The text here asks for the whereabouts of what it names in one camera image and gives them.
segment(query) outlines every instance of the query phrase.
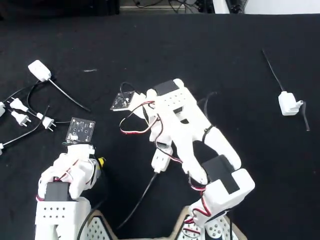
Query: white power plug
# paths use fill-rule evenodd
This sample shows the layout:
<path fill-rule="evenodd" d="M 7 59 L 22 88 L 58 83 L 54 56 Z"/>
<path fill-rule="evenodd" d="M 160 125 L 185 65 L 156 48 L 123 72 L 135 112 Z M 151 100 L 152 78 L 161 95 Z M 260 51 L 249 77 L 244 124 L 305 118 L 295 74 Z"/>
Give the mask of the white power plug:
<path fill-rule="evenodd" d="M 22 101 L 19 98 L 12 97 L 12 99 L 13 101 L 10 103 L 10 108 L 22 110 L 24 112 L 28 111 L 28 108 L 22 103 Z"/>
<path fill-rule="evenodd" d="M 6 111 L 5 108 L 6 108 L 5 104 L 2 101 L 0 101 L 0 117 L 5 113 Z"/>
<path fill-rule="evenodd" d="M 40 119 L 40 120 L 43 118 L 43 116 L 44 116 L 44 115 L 43 115 L 42 113 L 40 113 L 40 112 L 38 112 L 38 113 L 36 114 L 36 117 L 37 117 L 38 119 Z M 56 125 L 54 124 L 54 122 L 55 122 L 54 119 L 45 116 L 44 119 L 43 119 L 43 121 L 42 121 L 42 125 L 44 126 L 45 129 L 49 129 L 51 132 L 53 132 L 53 130 L 52 130 L 50 127 L 51 127 L 51 126 L 55 126 L 55 127 L 56 127 Z"/>
<path fill-rule="evenodd" d="M 172 153 L 174 152 L 171 146 L 162 148 L 161 150 L 169 155 L 172 155 Z M 159 174 L 160 172 L 166 171 L 169 163 L 170 157 L 161 152 L 159 149 L 156 149 L 151 162 L 151 166 L 153 167 L 154 172 Z"/>
<path fill-rule="evenodd" d="M 26 122 L 30 122 L 31 123 L 31 120 L 29 119 L 28 115 L 20 114 L 20 113 L 17 113 L 16 111 L 12 111 L 11 115 L 15 118 L 15 120 L 17 121 L 17 123 L 20 126 L 25 126 L 26 127 L 27 126 Z"/>
<path fill-rule="evenodd" d="M 41 82 L 48 81 L 51 78 L 50 70 L 39 60 L 35 60 L 28 66 L 30 72 Z"/>
<path fill-rule="evenodd" d="M 291 92 L 282 91 L 278 97 L 279 105 L 283 116 L 293 116 L 299 112 L 304 101 L 296 101 L 295 96 Z"/>

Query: black circuit board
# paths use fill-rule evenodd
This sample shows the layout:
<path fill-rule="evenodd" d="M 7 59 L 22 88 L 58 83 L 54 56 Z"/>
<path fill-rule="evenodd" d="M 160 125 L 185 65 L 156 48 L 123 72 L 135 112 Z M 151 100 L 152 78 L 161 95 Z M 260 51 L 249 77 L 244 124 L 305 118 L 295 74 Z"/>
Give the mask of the black circuit board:
<path fill-rule="evenodd" d="M 95 121 L 73 117 L 65 140 L 67 142 L 90 143 L 95 125 Z"/>
<path fill-rule="evenodd" d="M 113 101 L 113 104 L 110 108 L 112 111 L 121 111 L 129 107 L 131 100 L 135 94 L 135 91 L 126 91 L 123 93 L 118 93 Z"/>

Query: black wire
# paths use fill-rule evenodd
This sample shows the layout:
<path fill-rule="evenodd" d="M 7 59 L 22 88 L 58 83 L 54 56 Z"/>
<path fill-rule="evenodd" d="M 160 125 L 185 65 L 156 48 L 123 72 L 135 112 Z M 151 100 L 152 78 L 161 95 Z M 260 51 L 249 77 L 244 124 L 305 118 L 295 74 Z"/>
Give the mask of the black wire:
<path fill-rule="evenodd" d="M 263 53 L 263 56 L 264 56 L 265 60 L 267 61 L 268 65 L 269 65 L 269 68 L 270 68 L 270 70 L 271 70 L 271 72 L 272 72 L 275 80 L 278 82 L 278 84 L 279 84 L 279 86 L 280 86 L 280 88 L 281 88 L 281 91 L 283 92 L 285 89 L 284 89 L 284 87 L 282 86 L 282 84 L 281 84 L 280 80 L 278 79 L 277 75 L 275 74 L 275 71 L 274 71 L 274 69 L 272 68 L 271 63 L 270 63 L 270 61 L 269 61 L 269 59 L 268 59 L 268 57 L 267 57 L 267 54 L 265 53 L 265 50 L 264 50 L 264 49 L 262 49 L 262 53 Z"/>
<path fill-rule="evenodd" d="M 69 124 L 71 121 L 56 121 L 56 124 Z"/>
<path fill-rule="evenodd" d="M 56 88 L 58 89 L 63 95 L 65 95 L 68 99 L 70 99 L 72 102 L 74 102 L 76 105 L 78 105 L 80 108 L 86 110 L 87 112 L 91 112 L 91 110 L 89 108 L 87 108 L 86 106 L 82 105 L 81 103 L 79 103 L 78 101 L 76 101 L 75 99 L 73 99 L 70 95 L 68 95 L 65 91 L 63 91 L 57 84 L 55 84 L 50 78 L 48 79 L 48 81 Z"/>
<path fill-rule="evenodd" d="M 137 202 L 137 204 L 135 205 L 135 207 L 133 208 L 133 210 L 131 211 L 131 213 L 128 215 L 128 217 L 116 228 L 117 230 L 119 230 L 120 228 L 123 227 L 123 225 L 125 225 L 127 223 L 127 221 L 132 217 L 132 215 L 135 213 L 135 211 L 137 210 L 137 208 L 139 207 L 139 205 L 141 204 L 142 200 L 144 199 L 146 193 L 148 192 L 150 186 L 152 185 L 152 183 L 154 182 L 154 180 L 156 179 L 156 176 L 158 175 L 157 172 L 154 173 L 153 177 L 151 178 L 148 186 L 146 187 L 146 189 L 144 190 L 141 198 L 139 199 L 139 201 Z"/>
<path fill-rule="evenodd" d="M 20 92 L 23 91 L 23 90 L 26 90 L 26 89 L 28 89 L 28 88 L 34 87 L 34 86 L 39 85 L 39 84 L 42 84 L 42 83 L 44 83 L 44 82 L 40 81 L 40 82 L 37 82 L 37 83 L 35 83 L 35 84 L 32 84 L 32 85 L 29 85 L 29 86 L 25 86 L 25 87 L 23 87 L 23 88 L 20 88 L 19 90 L 15 91 L 15 92 L 12 93 L 10 96 L 8 96 L 3 102 L 8 101 L 10 98 L 12 98 L 13 96 L 15 96 L 16 94 L 20 93 Z"/>
<path fill-rule="evenodd" d="M 155 5 L 158 5 L 159 3 L 161 3 L 163 0 L 159 0 L 159 1 L 156 1 L 150 5 L 144 5 L 144 6 L 140 6 L 140 2 L 136 2 L 135 0 L 132 0 L 135 4 L 135 6 L 139 9 L 144 9 L 144 8 L 147 8 L 147 7 L 151 7 L 151 6 L 155 6 Z"/>
<path fill-rule="evenodd" d="M 43 114 L 41 120 L 39 121 L 39 123 L 37 124 L 37 126 L 36 126 L 34 129 L 32 129 L 32 130 L 30 130 L 30 131 L 22 134 L 21 136 L 16 137 L 15 139 L 12 139 L 12 140 L 10 140 L 10 141 L 7 141 L 6 143 L 3 144 L 3 146 L 6 146 L 6 145 L 8 145 L 8 144 L 11 144 L 11 143 L 13 143 L 13 142 L 15 142 L 15 141 L 17 141 L 17 140 L 19 140 L 19 139 L 22 139 L 23 137 L 25 137 L 25 136 L 33 133 L 35 130 L 37 130 L 37 129 L 39 128 L 39 126 L 41 125 L 42 121 L 45 119 L 49 107 L 50 107 L 49 105 L 46 107 L 46 110 L 44 111 L 44 114 Z"/>
<path fill-rule="evenodd" d="M 309 132 L 310 131 L 310 127 L 309 127 L 308 119 L 307 119 L 307 116 L 306 116 L 306 107 L 307 107 L 307 102 L 303 101 L 301 114 L 302 114 L 303 119 L 304 119 L 305 129 L 306 129 L 307 132 Z"/>
<path fill-rule="evenodd" d="M 128 85 L 128 86 L 130 86 L 131 87 L 131 89 L 133 90 L 133 91 L 135 91 L 136 92 L 136 89 L 135 89 L 135 87 L 130 83 L 130 82 L 127 82 L 127 81 L 124 81 L 124 82 L 122 82 L 121 84 L 120 84 L 120 95 L 121 95 L 121 97 L 125 100 L 125 102 L 127 103 L 127 104 L 129 104 L 129 102 L 128 102 L 128 100 L 125 98 L 125 96 L 124 96 L 124 92 L 123 92 L 123 87 L 124 87 L 124 85 Z"/>
<path fill-rule="evenodd" d="M 79 229 L 79 232 L 78 232 L 78 235 L 76 237 L 76 240 L 80 240 L 80 237 L 81 237 L 81 233 L 82 231 L 84 230 L 89 218 L 91 217 L 91 215 L 107 200 L 107 198 L 104 198 L 103 200 L 101 200 L 97 205 L 95 205 L 91 211 L 89 212 L 89 214 L 85 217 L 80 229 Z"/>

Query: table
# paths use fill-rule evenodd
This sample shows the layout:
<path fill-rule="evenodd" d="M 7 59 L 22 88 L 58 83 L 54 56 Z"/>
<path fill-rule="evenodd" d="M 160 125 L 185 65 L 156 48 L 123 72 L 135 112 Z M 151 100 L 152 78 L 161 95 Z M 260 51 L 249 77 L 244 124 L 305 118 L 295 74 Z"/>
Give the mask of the table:
<path fill-rule="evenodd" d="M 140 15 L 61 18 L 0 23 L 0 95 L 6 98 L 36 79 L 36 59 L 56 82 L 89 106 L 87 113 L 48 85 L 31 103 L 60 121 L 96 121 L 92 142 L 107 158 L 107 186 L 85 194 L 116 228 L 140 198 L 153 175 L 154 146 L 146 135 L 122 135 L 125 113 L 109 110 L 123 81 L 142 92 L 181 78 L 208 104 L 210 121 L 238 152 L 255 181 L 252 193 L 234 210 L 234 222 L 248 239 L 317 239 L 319 189 L 320 16 Z M 307 102 L 311 131 L 300 115 L 284 117 L 280 88 L 261 54 L 264 48 L 283 86 Z M 0 118 L 4 143 L 26 131 L 8 114 Z M 143 127 L 132 118 L 128 127 Z M 32 239 L 35 195 L 42 171 L 65 148 L 68 126 L 39 131 L 9 146 L 0 156 L 0 226 L 3 239 Z M 211 153 L 196 144 L 204 162 Z M 136 214 L 117 236 L 168 236 L 185 205 L 197 200 L 181 167 L 171 163 L 155 181 Z"/>

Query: white device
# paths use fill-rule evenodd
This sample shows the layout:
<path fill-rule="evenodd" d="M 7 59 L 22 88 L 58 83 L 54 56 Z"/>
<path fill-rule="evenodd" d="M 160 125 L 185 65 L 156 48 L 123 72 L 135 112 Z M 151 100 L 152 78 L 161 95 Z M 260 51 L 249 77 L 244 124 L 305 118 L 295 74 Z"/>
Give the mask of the white device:
<path fill-rule="evenodd" d="M 90 202 L 80 197 L 91 189 L 100 176 L 97 160 L 90 158 L 95 149 L 89 144 L 74 144 L 61 153 L 53 165 L 46 169 L 38 182 L 35 217 L 35 240 L 75 240 L 86 216 L 91 210 Z M 68 182 L 72 201 L 46 200 L 48 183 Z M 81 240 L 87 239 L 87 227 L 81 232 Z"/>
<path fill-rule="evenodd" d="M 241 160 L 236 151 L 221 131 L 212 126 L 205 117 L 198 107 L 197 101 L 181 79 L 159 84 L 154 89 L 149 89 L 146 95 L 135 93 L 129 106 L 122 108 L 122 110 L 133 111 L 135 115 L 150 123 L 149 140 L 158 146 L 151 164 L 155 172 L 165 171 L 169 164 L 168 161 L 177 161 L 181 163 L 186 174 L 198 183 L 205 185 L 204 187 L 192 187 L 201 192 L 201 198 L 190 205 L 190 217 L 185 221 L 186 226 L 194 224 L 198 229 L 196 232 L 199 236 L 196 238 L 205 239 L 206 224 L 211 223 L 212 219 L 225 215 L 255 188 L 255 182 L 249 173 L 240 168 Z M 202 141 L 220 156 L 224 156 L 224 163 L 233 169 L 225 176 L 233 184 L 236 183 L 237 190 L 229 193 L 230 189 L 224 185 L 221 179 L 209 182 L 208 177 L 212 176 L 208 176 L 196 159 L 193 141 Z M 170 156 L 172 143 L 176 146 L 179 159 Z M 182 231 L 188 229 L 186 226 L 182 228 Z"/>
<path fill-rule="evenodd" d="M 50 70 L 39 60 L 35 60 L 28 66 L 30 72 L 41 82 L 51 78 Z"/>
<path fill-rule="evenodd" d="M 282 91 L 278 97 L 279 105 L 283 116 L 296 115 L 304 101 L 296 101 L 295 96 L 291 92 Z"/>

